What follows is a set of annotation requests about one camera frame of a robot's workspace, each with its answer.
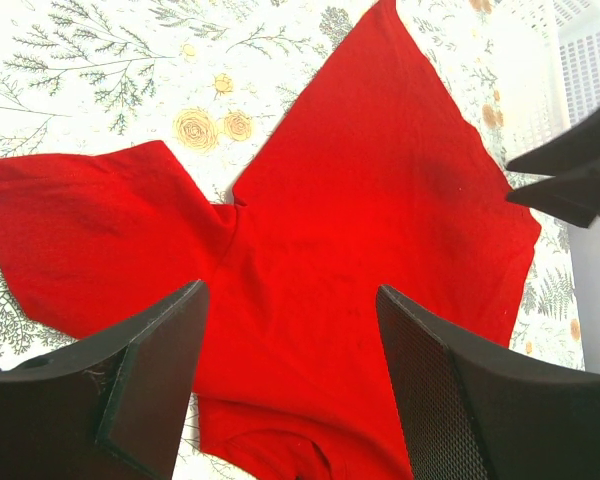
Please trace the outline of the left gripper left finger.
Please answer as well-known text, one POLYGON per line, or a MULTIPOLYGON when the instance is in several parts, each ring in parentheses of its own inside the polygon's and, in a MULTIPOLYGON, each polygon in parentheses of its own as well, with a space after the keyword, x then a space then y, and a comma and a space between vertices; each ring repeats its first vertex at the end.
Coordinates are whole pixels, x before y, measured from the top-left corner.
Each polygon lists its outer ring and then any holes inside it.
POLYGON ((210 303, 189 283, 110 328, 0 369, 0 479, 169 479, 210 303))

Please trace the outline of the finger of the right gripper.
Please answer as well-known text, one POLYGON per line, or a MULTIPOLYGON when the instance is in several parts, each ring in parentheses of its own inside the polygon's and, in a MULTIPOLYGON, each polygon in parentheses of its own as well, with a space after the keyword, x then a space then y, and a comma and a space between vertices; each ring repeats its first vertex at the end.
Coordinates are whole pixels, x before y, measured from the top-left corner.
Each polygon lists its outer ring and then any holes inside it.
POLYGON ((600 219, 600 172, 539 176, 513 189, 506 199, 579 228, 600 219))
POLYGON ((600 157, 600 106, 548 143, 509 161, 510 172, 556 176, 600 157))

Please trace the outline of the red t shirt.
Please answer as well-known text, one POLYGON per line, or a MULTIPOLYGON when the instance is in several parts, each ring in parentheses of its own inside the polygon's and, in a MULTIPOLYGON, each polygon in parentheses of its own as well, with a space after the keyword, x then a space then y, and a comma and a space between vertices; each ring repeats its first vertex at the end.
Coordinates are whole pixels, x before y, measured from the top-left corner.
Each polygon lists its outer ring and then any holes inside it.
POLYGON ((211 291, 200 446, 260 479, 408 479, 379 286, 507 345, 541 228, 392 1, 376 3, 213 204, 160 141, 0 159, 0 268, 82 338, 211 291))

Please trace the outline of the white plastic basket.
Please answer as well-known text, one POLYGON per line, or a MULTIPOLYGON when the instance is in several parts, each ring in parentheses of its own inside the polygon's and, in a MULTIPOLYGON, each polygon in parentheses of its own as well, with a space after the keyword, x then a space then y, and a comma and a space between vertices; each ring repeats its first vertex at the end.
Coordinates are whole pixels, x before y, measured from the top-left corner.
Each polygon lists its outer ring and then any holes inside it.
POLYGON ((501 1, 490 31, 508 160, 600 105, 600 1, 501 1))

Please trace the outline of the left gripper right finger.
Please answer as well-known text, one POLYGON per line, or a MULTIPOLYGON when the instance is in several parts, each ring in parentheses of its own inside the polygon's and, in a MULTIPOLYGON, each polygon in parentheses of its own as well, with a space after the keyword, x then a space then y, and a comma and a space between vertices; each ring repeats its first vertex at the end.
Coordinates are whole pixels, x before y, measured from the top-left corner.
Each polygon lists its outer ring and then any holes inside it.
POLYGON ((519 354, 391 286, 378 326, 417 479, 600 479, 600 374, 519 354))

